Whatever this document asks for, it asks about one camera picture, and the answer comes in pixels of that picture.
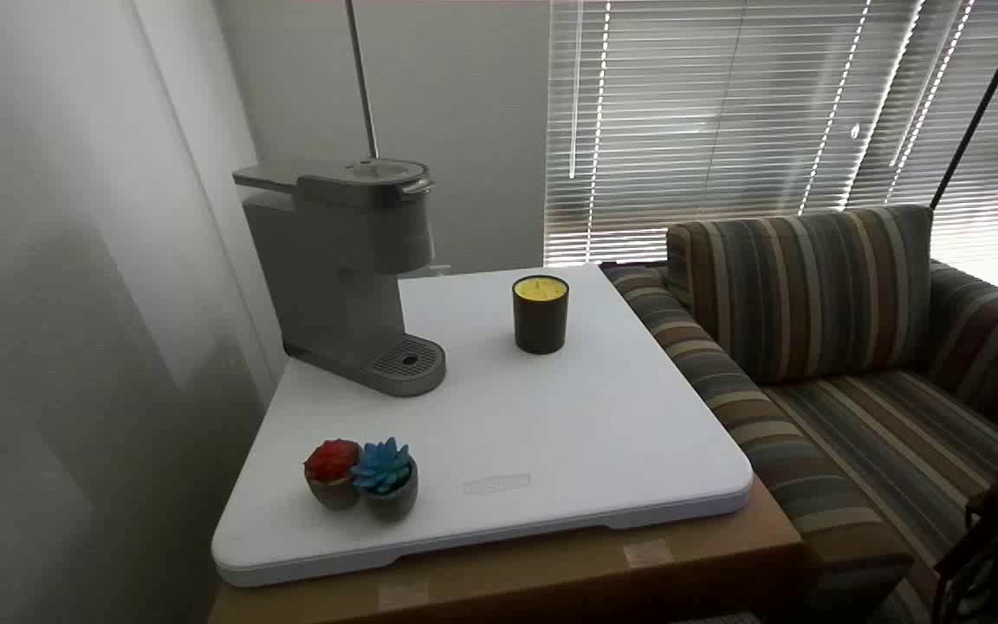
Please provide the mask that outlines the grey coffee maker lid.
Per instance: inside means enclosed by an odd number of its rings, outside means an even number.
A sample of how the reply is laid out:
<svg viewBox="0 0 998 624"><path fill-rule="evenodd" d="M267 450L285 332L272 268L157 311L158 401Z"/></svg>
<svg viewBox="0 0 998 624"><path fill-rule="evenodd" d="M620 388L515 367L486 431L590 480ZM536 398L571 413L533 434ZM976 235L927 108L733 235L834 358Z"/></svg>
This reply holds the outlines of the grey coffee maker lid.
<svg viewBox="0 0 998 624"><path fill-rule="evenodd" d="M389 208L420 197L431 171L417 158L272 163L232 174L239 188L280 190L294 200Z"/></svg>

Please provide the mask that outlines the grey coffee maker body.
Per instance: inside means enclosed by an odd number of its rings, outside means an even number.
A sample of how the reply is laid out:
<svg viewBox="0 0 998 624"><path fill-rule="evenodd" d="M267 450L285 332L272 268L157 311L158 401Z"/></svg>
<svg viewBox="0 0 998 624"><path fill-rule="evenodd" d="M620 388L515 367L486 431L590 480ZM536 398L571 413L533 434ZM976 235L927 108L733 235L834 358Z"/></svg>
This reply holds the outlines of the grey coffee maker body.
<svg viewBox="0 0 998 624"><path fill-rule="evenodd" d="M399 294L399 278L431 262L421 197L324 205L251 194L243 210L288 358L399 398L442 381L442 347L405 329Z"/></svg>

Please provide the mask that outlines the dark yellow candle jar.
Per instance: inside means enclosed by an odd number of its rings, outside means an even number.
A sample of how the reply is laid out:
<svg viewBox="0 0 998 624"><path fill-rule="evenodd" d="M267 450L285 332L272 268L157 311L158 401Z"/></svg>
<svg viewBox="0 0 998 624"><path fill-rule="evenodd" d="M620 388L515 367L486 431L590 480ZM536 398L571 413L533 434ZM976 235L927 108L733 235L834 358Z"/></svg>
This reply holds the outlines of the dark yellow candle jar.
<svg viewBox="0 0 998 624"><path fill-rule="evenodd" d="M553 275L526 275L514 283L515 347L553 352L566 347L568 283Z"/></svg>

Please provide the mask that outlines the white table board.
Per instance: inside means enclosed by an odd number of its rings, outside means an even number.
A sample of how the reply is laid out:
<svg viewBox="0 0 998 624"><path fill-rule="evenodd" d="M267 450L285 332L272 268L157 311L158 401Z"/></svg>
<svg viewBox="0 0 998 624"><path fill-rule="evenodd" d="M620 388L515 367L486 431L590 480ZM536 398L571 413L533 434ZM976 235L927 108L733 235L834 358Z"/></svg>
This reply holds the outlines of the white table board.
<svg viewBox="0 0 998 624"><path fill-rule="evenodd" d="M450 275L403 289L405 326L446 350L446 376L392 398L288 363L211 536L232 587L278 587L405 553L553 534L650 528L744 507L750 464L596 268L566 275L553 352L514 341L514 278ZM399 439L417 507L384 524L315 503L300 464L323 439Z"/></svg>

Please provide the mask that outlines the red succulent in pot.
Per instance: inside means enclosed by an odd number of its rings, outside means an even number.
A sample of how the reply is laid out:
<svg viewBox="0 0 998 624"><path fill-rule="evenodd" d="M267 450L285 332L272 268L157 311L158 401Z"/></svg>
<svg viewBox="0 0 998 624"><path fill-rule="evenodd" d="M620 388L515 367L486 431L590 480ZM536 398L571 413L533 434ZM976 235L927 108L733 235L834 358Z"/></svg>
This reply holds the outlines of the red succulent in pot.
<svg viewBox="0 0 998 624"><path fill-rule="evenodd" d="M305 456L309 491L329 510L354 507L358 503L358 487L354 487L358 460L361 460L361 442L358 439L323 439Z"/></svg>

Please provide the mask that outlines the white window blinds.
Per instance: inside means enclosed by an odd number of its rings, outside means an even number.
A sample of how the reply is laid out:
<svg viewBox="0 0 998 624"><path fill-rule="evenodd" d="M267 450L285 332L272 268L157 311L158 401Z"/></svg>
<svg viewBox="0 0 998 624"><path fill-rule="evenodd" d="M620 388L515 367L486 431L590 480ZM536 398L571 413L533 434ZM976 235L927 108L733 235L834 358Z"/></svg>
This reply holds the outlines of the white window blinds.
<svg viewBox="0 0 998 624"><path fill-rule="evenodd" d="M998 0L549 0L546 259L888 205L998 283Z"/></svg>

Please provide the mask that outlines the brown cardboard box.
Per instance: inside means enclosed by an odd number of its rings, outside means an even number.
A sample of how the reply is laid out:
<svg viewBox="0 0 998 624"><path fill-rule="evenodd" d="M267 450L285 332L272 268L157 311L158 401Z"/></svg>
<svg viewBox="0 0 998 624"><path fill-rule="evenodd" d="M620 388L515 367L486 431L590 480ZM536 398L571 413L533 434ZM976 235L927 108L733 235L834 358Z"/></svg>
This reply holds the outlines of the brown cardboard box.
<svg viewBox="0 0 998 624"><path fill-rule="evenodd" d="M221 587L209 624L662 624L799 599L799 529L756 480L732 517L576 529L271 588Z"/></svg>

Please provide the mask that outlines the striped sofa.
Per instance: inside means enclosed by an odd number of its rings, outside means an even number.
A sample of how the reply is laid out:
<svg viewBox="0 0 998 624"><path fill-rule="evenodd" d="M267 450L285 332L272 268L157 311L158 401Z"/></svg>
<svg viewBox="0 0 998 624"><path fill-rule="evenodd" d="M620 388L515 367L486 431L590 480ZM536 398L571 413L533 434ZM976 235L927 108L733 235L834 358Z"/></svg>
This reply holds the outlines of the striped sofa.
<svg viewBox="0 0 998 624"><path fill-rule="evenodd" d="M927 624L998 495L998 289L927 243L917 205L690 217L606 271L805 536L785 624Z"/></svg>

